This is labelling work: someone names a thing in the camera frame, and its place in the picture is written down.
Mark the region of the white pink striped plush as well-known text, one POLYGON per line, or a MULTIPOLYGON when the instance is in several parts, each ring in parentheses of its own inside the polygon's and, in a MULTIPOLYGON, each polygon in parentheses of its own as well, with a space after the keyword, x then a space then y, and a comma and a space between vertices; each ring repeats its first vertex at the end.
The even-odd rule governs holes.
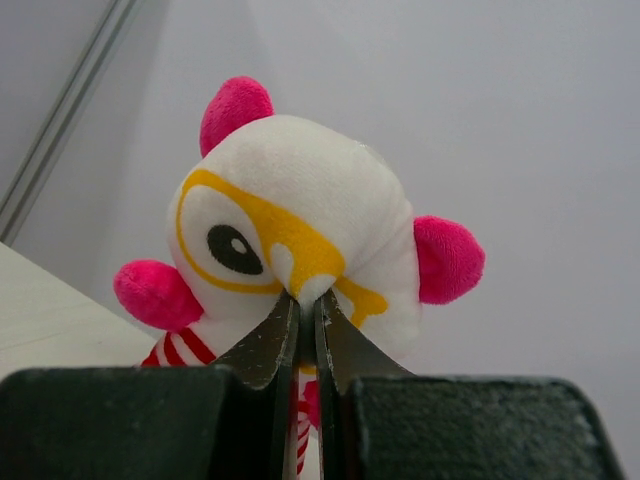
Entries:
POLYGON ((226 80, 200 126, 201 158, 170 203, 172 260, 116 273, 119 303, 162 331, 148 366, 212 363, 287 293, 310 313, 333 292, 347 319, 399 359, 426 304, 481 280, 486 255, 463 225, 414 213, 371 147, 275 112, 267 89, 226 80))

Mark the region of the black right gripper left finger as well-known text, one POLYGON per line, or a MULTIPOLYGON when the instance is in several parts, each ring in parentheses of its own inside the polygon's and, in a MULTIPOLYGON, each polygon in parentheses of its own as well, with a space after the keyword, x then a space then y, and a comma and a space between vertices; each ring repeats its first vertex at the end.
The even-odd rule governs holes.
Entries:
POLYGON ((287 293, 216 362, 229 375, 212 452, 214 479, 297 477, 300 309, 287 293))

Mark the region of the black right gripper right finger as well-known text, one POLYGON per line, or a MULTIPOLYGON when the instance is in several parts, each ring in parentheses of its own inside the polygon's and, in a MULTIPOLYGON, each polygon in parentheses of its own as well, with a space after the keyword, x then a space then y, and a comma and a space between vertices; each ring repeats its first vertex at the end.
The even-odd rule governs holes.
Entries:
POLYGON ((390 381, 413 374, 346 317, 332 292, 314 304, 314 341, 321 477, 364 479, 370 439, 361 408, 362 381, 390 381))

